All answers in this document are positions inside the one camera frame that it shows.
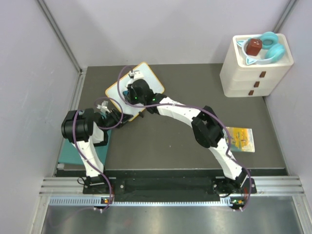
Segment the yellow framed whiteboard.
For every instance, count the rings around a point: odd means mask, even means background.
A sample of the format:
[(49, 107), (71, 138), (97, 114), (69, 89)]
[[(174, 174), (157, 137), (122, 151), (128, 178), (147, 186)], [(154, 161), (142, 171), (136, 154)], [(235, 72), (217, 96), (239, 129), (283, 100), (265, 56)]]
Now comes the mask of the yellow framed whiteboard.
[[(126, 68), (122, 72), (122, 76), (119, 79), (119, 89), (120, 93), (122, 94), (123, 91), (127, 90), (127, 84), (131, 83), (128, 73), (130, 72), (130, 68)], [(139, 65), (133, 68), (133, 70), (139, 70), (144, 75), (144, 80), (149, 84), (150, 88), (153, 90), (154, 93), (164, 93), (165, 88), (159, 79), (156, 77), (150, 66), (146, 62), (141, 62)], [(107, 97), (114, 99), (112, 103), (117, 107), (120, 111), (120, 107), (118, 104), (121, 105), (123, 109), (123, 113), (132, 115), (133, 117), (130, 121), (134, 120), (137, 116), (139, 116), (139, 112), (144, 111), (144, 108), (133, 108), (129, 105), (126, 105), (125, 102), (120, 98), (117, 92), (117, 82), (111, 85), (109, 88), (106, 89), (105, 94)]]

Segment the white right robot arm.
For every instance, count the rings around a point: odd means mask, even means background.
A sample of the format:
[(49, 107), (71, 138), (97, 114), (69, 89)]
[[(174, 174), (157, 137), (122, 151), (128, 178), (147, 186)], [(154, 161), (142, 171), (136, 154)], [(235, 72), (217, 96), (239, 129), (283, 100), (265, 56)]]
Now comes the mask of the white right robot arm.
[(143, 79), (127, 85), (127, 91), (123, 91), (122, 96), (132, 107), (141, 104), (151, 114), (171, 117), (190, 126), (197, 143), (209, 149), (219, 162), (229, 190), (239, 193), (245, 188), (248, 171), (235, 159), (229, 147), (229, 133), (224, 134), (225, 126), (212, 108), (183, 105), (164, 94), (153, 92)]

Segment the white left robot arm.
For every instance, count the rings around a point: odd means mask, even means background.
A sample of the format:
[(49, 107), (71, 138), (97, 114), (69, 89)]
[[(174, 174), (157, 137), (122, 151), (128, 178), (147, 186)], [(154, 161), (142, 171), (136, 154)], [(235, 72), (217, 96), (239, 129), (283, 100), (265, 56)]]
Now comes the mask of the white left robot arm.
[(61, 124), (61, 133), (77, 149), (85, 166), (85, 187), (94, 187), (102, 194), (109, 191), (111, 182), (104, 177), (105, 167), (97, 155), (96, 147), (106, 146), (108, 130), (123, 126), (132, 117), (116, 109), (105, 114), (95, 112), (92, 108), (67, 113)]

